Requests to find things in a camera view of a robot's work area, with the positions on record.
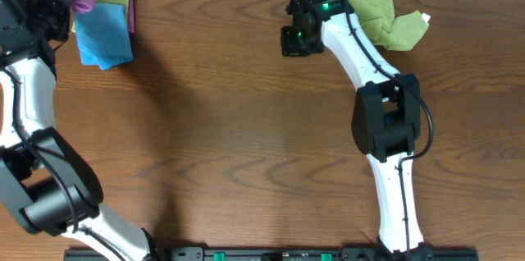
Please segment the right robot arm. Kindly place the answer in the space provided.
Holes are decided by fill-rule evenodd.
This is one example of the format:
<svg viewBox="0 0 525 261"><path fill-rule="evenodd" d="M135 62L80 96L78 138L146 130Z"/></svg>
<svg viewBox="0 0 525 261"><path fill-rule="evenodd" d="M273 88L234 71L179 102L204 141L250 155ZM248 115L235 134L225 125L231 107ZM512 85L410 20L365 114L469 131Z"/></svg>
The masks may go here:
<svg viewBox="0 0 525 261"><path fill-rule="evenodd" d="M329 49L351 80L356 90L351 130L376 182L379 240L388 254L410 259L423 242L410 174L424 108L417 78L382 57L349 0L290 0L285 11L292 22L281 28L283 56Z"/></svg>

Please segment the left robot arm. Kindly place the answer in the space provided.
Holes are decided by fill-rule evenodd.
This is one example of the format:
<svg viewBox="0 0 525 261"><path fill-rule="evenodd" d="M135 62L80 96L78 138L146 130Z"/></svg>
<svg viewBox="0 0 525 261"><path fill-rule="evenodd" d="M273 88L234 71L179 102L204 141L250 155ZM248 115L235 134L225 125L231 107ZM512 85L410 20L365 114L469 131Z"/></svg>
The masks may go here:
<svg viewBox="0 0 525 261"><path fill-rule="evenodd" d="M160 260L151 235L103 202L90 165L56 129L55 48L71 0L1 0L1 201L30 234L78 240L108 260Z"/></svg>

